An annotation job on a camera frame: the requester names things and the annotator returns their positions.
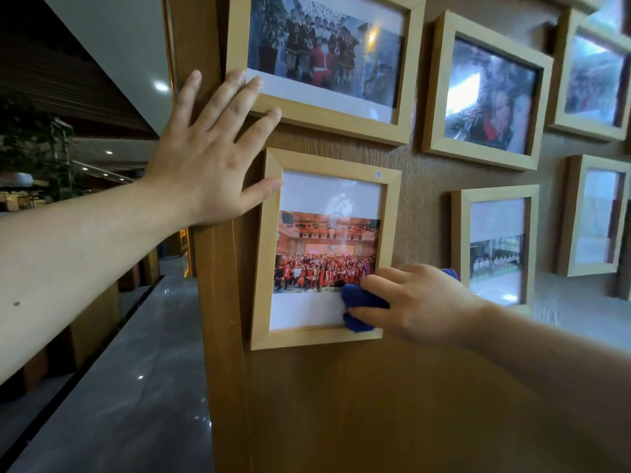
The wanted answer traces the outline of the person's right hand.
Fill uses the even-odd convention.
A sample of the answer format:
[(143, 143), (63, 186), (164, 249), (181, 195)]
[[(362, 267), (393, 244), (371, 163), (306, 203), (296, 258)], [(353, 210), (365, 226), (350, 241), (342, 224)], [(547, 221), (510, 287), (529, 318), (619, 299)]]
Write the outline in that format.
[(360, 287), (389, 307), (351, 306), (353, 318), (423, 345), (473, 347), (493, 310), (492, 303), (425, 264), (378, 268), (362, 279)]

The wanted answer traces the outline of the person's left hand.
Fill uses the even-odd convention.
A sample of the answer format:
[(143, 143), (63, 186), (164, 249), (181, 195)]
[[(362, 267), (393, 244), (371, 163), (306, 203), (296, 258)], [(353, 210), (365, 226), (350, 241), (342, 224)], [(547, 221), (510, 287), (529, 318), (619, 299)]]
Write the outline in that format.
[[(234, 70), (223, 83), (242, 79), (249, 81), (244, 71)], [(194, 122), (192, 117), (183, 130), (168, 130), (167, 124), (139, 182), (150, 205), (174, 228), (228, 221), (248, 212), (240, 210), (245, 175), (279, 124), (281, 110), (272, 108), (234, 138), (209, 133), (209, 101)]]

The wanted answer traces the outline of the blue cleaning cloth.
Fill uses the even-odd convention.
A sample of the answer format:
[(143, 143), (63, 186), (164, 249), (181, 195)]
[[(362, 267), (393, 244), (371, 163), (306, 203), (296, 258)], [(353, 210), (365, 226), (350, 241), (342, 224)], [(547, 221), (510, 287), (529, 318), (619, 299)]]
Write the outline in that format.
[(383, 330), (419, 343), (442, 342), (457, 335), (479, 306), (457, 279), (426, 264), (379, 269), (359, 286), (344, 286), (341, 297), (346, 309), (388, 304), (395, 325)]

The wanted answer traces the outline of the wooden frame with hall photo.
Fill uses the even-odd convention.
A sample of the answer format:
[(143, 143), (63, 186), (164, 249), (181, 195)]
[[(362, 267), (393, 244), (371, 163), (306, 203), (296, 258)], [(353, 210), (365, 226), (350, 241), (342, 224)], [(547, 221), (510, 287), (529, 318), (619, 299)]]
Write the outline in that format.
[(269, 148), (264, 174), (283, 186), (261, 206), (251, 350), (381, 339), (347, 329), (341, 292), (390, 266), (402, 172)]

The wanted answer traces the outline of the person's left forearm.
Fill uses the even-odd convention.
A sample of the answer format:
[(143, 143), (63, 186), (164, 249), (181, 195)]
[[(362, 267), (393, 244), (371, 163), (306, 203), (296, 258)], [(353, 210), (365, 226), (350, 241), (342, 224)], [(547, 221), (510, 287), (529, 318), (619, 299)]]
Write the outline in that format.
[(191, 199), (142, 180), (0, 219), (0, 383), (150, 250)]

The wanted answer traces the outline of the person's right forearm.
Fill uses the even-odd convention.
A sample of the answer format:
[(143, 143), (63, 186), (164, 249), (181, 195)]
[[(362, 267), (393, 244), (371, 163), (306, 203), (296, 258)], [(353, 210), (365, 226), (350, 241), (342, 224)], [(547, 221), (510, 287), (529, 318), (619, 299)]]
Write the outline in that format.
[(469, 299), (464, 342), (631, 469), (631, 352)]

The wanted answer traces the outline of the green indoor tree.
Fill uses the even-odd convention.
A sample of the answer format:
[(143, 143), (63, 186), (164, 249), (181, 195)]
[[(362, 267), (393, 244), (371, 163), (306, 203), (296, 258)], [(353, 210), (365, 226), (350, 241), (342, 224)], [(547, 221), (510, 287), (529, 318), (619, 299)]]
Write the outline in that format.
[(72, 126), (35, 107), (29, 99), (0, 91), (0, 178), (28, 174), (48, 182), (54, 201), (88, 193), (70, 153)]

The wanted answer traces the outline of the low wooden partition cabinets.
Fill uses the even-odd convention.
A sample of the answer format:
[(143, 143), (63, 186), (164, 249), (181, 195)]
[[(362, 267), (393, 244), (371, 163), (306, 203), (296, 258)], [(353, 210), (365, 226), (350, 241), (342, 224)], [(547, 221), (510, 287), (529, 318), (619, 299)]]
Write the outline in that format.
[(0, 384), (0, 403), (33, 392), (45, 379), (77, 372), (110, 337), (146, 287), (160, 279), (158, 248), (100, 294), (26, 365)]

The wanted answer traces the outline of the wide wooden frame group photo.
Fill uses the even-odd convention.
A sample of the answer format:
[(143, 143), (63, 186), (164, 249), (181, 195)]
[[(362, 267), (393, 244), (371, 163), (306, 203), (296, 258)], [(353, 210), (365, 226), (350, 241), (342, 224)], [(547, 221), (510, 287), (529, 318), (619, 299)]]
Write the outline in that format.
[(252, 112), (410, 142), (426, 0), (230, 0), (226, 69), (262, 81)]

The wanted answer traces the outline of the wooden frame with lawn photo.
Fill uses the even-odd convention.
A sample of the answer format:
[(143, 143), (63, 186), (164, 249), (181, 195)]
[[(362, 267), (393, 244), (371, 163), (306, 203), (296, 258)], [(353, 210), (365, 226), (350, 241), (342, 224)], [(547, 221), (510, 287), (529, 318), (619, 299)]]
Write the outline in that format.
[(451, 192), (451, 265), (477, 297), (532, 313), (539, 185)]

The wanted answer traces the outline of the wooden frame with pale photo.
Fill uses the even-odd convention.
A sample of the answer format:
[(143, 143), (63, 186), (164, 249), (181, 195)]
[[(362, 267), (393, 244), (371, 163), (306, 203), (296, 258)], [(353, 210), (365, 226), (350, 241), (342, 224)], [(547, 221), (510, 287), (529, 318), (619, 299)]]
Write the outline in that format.
[(587, 154), (571, 156), (567, 164), (556, 273), (613, 274), (619, 268), (631, 164)]

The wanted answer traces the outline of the wooden frame with portrait photo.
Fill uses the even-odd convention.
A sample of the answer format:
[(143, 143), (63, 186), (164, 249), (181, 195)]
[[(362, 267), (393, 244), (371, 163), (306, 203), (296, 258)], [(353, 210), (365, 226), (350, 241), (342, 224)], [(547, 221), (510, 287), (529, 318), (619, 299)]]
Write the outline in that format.
[(553, 59), (453, 11), (436, 21), (425, 152), (538, 168)]

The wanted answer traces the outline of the wooden frame with glare photo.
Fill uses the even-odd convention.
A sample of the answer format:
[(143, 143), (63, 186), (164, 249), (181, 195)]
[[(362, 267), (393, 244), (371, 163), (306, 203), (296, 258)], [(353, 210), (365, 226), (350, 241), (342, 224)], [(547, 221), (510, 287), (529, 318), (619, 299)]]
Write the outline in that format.
[(558, 20), (547, 126), (606, 142), (627, 138), (631, 37), (571, 8)]

